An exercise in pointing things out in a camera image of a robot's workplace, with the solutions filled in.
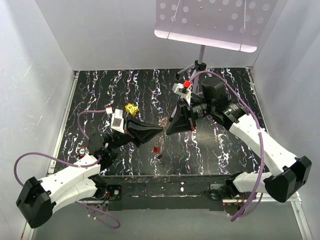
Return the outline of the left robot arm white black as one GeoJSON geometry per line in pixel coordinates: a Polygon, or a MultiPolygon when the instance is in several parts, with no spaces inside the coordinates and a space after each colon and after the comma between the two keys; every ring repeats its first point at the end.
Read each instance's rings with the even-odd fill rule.
{"type": "Polygon", "coordinates": [[[111,121],[112,134],[95,132],[88,138],[86,153],[75,163],[41,179],[31,177],[22,185],[16,206],[28,225],[36,229],[59,209],[86,198],[101,200],[108,194],[108,185],[100,176],[109,168],[118,153],[116,149],[133,143],[140,147],[163,132],[157,124],[146,123],[132,116],[111,121]]]}

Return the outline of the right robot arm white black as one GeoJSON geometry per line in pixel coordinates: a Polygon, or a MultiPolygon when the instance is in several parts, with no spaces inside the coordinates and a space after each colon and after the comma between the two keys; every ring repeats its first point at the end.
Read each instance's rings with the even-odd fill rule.
{"type": "Polygon", "coordinates": [[[216,194],[237,199],[243,193],[255,191],[269,194],[274,200],[284,203],[306,184],[311,160],[306,156],[297,157],[276,142],[243,104],[228,98],[225,84],[218,77],[207,77],[201,81],[201,97],[192,93],[191,85],[190,81],[173,85],[172,91],[180,99],[169,119],[166,134],[192,132],[198,119],[210,115],[256,153],[269,170],[262,175],[236,173],[224,187],[216,190],[216,194]]]}

